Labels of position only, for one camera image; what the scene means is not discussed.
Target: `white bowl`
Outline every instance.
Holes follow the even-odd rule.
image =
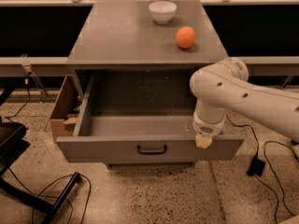
[[[169,1],[149,4],[149,13],[158,24],[167,24],[175,15],[177,5]]]

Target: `drawer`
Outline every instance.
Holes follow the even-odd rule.
[[[171,163],[230,160],[244,138],[218,135],[196,147],[192,69],[97,70],[73,136],[57,144],[69,162]]]

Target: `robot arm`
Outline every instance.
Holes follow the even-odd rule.
[[[299,142],[299,93],[247,82],[249,71],[237,58],[206,66],[192,75],[190,87],[197,97],[193,114],[196,139],[210,139],[222,130],[227,110]]]

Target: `orange ball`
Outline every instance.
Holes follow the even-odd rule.
[[[196,40],[196,33],[190,26],[184,26],[177,31],[176,42],[179,48],[189,49]]]

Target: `concrete floor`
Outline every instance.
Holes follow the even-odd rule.
[[[6,102],[0,106],[2,117],[15,114],[26,101]],[[49,183],[64,175],[80,172],[92,182],[93,188],[84,223],[188,223],[188,224],[264,224],[275,223],[275,194],[255,177],[246,174],[256,144],[250,129],[225,125],[225,133],[242,133],[246,140],[231,161],[199,161],[190,165],[116,166],[107,169],[102,163],[68,163],[54,144],[48,123],[54,102],[30,103],[14,121],[26,125],[24,137],[31,146],[14,162],[11,170],[33,193],[39,193]],[[241,117],[230,114],[238,124],[251,124],[263,144],[275,140],[290,146],[288,138]],[[299,154],[299,147],[294,147]],[[299,215],[299,163],[285,147],[269,144],[269,160],[285,190],[285,203]],[[10,171],[3,178],[22,189]],[[265,165],[261,180],[279,198],[278,222],[292,217],[282,203],[278,181]],[[67,179],[47,190],[48,195],[59,195]],[[70,223],[81,223],[89,183],[86,179],[75,186],[69,196],[74,207]],[[32,223],[32,208],[0,191],[0,223]],[[52,223],[67,223],[71,208],[65,203]],[[35,211],[34,223],[43,215]]]

